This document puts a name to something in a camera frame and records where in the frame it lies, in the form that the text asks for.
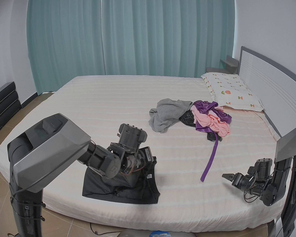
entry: blue sticker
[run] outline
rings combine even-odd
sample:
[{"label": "blue sticker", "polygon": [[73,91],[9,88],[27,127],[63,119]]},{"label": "blue sticker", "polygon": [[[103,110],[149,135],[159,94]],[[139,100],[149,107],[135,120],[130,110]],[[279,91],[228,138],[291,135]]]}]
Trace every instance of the blue sticker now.
[{"label": "blue sticker", "polygon": [[153,231],[149,237],[171,237],[169,232],[165,232],[165,231]]}]

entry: curtain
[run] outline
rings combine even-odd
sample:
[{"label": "curtain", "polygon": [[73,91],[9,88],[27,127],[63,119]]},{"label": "curtain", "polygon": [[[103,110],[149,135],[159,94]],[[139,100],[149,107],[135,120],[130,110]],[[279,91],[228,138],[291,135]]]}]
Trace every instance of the curtain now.
[{"label": "curtain", "polygon": [[200,77],[232,55],[234,21],[234,0],[29,0],[37,92],[81,75]]},{"label": "curtain", "polygon": [[105,74],[100,1],[29,0],[27,41],[38,94]]},{"label": "curtain", "polygon": [[106,74],[200,77],[232,56],[234,0],[102,0]]}]

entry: gray cloth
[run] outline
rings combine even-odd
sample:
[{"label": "gray cloth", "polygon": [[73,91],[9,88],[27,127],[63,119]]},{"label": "gray cloth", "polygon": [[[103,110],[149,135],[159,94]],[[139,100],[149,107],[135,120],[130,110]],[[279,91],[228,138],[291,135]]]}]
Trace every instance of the gray cloth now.
[{"label": "gray cloth", "polygon": [[163,99],[156,109],[150,109],[149,125],[153,131],[161,133],[165,128],[174,125],[179,118],[193,105],[192,101]]}]

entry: floral pillow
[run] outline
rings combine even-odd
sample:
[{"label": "floral pillow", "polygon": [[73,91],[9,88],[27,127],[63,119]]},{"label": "floral pillow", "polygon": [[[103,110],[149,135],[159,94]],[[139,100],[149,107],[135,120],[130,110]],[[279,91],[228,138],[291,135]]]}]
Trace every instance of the floral pillow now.
[{"label": "floral pillow", "polygon": [[259,98],[250,91],[237,74],[223,74],[209,72],[201,76],[212,97],[219,106],[233,109],[262,111]]}]

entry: white fitted sheet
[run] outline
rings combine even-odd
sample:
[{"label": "white fitted sheet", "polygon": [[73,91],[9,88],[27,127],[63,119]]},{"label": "white fitted sheet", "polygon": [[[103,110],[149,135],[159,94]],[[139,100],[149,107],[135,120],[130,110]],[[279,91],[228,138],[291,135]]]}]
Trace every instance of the white fitted sheet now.
[{"label": "white fitted sheet", "polygon": [[160,99],[211,100],[202,79],[164,76],[79,76],[33,109],[0,145],[0,171],[9,177],[7,144],[41,119],[62,113],[88,133],[96,144],[117,142],[119,125],[144,129],[157,157],[155,180],[158,204],[135,205],[83,197],[86,166],[75,161],[44,189],[47,208],[81,220],[125,228],[162,231],[230,231],[255,228],[273,220],[285,197],[266,207],[259,199],[245,203],[243,193],[221,177],[247,173],[257,159],[274,158],[276,141],[264,115],[225,109],[232,116],[230,135],[219,142],[212,167],[200,177],[214,143],[206,133],[180,121],[164,133],[148,124],[149,110]]}]

